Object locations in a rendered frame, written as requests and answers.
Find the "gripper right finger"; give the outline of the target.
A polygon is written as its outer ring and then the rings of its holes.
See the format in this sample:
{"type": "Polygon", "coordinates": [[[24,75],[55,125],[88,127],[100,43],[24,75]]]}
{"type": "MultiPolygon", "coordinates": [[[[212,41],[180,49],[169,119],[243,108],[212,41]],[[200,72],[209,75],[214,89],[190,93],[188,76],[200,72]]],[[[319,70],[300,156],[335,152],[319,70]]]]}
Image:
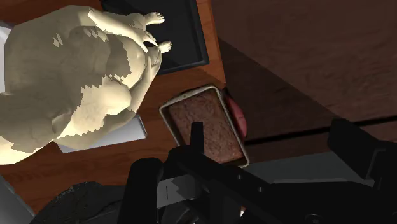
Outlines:
{"type": "Polygon", "coordinates": [[[397,143],[379,140],[344,118],[331,122],[327,145],[377,191],[397,194],[397,143]]]}

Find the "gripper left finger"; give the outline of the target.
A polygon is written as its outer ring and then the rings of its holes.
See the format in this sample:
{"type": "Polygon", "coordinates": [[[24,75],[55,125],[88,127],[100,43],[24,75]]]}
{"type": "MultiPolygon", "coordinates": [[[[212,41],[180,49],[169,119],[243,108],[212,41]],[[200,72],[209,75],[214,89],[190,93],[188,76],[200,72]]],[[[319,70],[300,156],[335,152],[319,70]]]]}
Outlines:
{"type": "Polygon", "coordinates": [[[190,144],[166,162],[141,158],[129,170],[118,224],[218,224],[218,196],[204,182],[203,123],[191,127],[190,144]]]}

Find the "metal loaf pan with brown bread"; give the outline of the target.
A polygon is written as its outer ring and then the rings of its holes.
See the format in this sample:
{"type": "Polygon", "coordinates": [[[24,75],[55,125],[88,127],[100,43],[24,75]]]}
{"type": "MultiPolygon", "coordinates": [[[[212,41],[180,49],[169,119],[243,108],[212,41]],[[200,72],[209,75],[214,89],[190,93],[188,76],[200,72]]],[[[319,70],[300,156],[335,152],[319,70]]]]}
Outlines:
{"type": "Polygon", "coordinates": [[[185,91],[160,106],[159,112],[178,146],[190,143],[191,125],[203,123],[204,154],[220,164],[250,164],[220,89],[204,85],[185,91]]]}

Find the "red round object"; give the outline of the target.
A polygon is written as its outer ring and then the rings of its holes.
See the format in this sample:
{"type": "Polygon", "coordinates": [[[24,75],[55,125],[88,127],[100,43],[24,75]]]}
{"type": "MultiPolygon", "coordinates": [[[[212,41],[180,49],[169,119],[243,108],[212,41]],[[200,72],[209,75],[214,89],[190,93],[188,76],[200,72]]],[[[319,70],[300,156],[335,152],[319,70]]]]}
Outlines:
{"type": "Polygon", "coordinates": [[[222,90],[222,92],[230,116],[233,120],[233,124],[237,132],[239,133],[239,137],[244,141],[247,136],[247,121],[244,116],[244,112],[240,108],[240,106],[234,101],[233,97],[230,95],[230,92],[226,87],[222,90]]]}

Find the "black flat tray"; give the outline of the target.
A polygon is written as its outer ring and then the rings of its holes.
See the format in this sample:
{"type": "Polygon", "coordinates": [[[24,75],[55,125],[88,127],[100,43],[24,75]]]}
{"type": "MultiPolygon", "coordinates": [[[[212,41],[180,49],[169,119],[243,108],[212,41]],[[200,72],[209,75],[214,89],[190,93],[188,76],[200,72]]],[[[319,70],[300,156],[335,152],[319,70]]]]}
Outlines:
{"type": "Polygon", "coordinates": [[[159,75],[209,63],[196,0],[100,0],[104,11],[128,15],[159,12],[160,25],[148,26],[159,42],[171,41],[172,49],[162,59],[159,75]]]}

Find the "brown wooden table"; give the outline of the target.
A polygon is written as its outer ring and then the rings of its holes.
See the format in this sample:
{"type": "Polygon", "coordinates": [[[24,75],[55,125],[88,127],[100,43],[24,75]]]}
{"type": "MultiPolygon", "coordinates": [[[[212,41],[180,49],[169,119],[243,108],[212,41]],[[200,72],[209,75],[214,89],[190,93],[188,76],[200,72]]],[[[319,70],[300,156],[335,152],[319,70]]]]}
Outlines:
{"type": "Polygon", "coordinates": [[[0,165],[0,175],[38,213],[60,192],[84,181],[123,185],[132,162],[143,157],[167,158],[176,143],[158,111],[160,105],[179,93],[208,83],[226,85],[211,0],[196,0],[209,64],[157,76],[146,94],[139,114],[146,139],[91,150],[62,153],[50,143],[14,165],[0,165]]]}

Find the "dark grey lumpy object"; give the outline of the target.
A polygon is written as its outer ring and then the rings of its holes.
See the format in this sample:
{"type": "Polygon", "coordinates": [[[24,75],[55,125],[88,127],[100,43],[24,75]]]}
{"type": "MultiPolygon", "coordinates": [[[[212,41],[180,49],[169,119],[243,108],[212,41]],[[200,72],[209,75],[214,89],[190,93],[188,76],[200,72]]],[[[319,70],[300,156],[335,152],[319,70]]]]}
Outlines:
{"type": "Polygon", "coordinates": [[[95,181],[70,186],[51,200],[29,224],[117,224],[123,185],[95,181]]]}

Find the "cream animal figure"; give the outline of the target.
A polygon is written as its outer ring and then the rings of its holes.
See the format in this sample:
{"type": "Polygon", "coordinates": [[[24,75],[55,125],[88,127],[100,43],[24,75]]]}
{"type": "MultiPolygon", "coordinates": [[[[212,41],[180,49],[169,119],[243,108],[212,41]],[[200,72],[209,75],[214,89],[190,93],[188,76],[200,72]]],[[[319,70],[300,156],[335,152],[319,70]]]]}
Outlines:
{"type": "Polygon", "coordinates": [[[14,26],[4,45],[0,165],[50,142],[81,150],[131,121],[172,47],[147,31],[164,20],[69,5],[14,26]]]}

